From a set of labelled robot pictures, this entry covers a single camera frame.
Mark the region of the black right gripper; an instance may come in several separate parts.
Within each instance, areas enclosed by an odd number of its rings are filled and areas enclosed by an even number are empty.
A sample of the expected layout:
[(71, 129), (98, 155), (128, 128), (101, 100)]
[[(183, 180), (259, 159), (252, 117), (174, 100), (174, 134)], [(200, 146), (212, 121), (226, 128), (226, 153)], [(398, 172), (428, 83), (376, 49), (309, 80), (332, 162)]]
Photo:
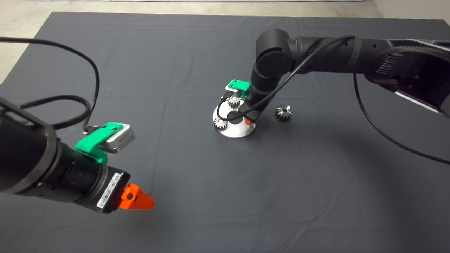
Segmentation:
[(246, 99), (241, 105), (241, 115), (244, 117), (244, 123), (246, 125), (252, 125), (252, 122), (257, 122), (257, 120), (259, 120), (261, 114), (273, 99), (272, 93), (275, 90), (276, 88), (268, 91), (249, 88), (246, 93)]

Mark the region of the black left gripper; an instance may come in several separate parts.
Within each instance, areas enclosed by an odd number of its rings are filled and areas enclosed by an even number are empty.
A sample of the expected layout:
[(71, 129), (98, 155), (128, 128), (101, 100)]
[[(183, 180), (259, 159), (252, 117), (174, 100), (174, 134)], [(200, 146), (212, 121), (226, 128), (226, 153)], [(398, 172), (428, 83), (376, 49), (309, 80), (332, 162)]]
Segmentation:
[(118, 208), (152, 210), (155, 200), (136, 184), (130, 173), (101, 164), (66, 144), (58, 143), (53, 166), (53, 200), (74, 203), (97, 213)]

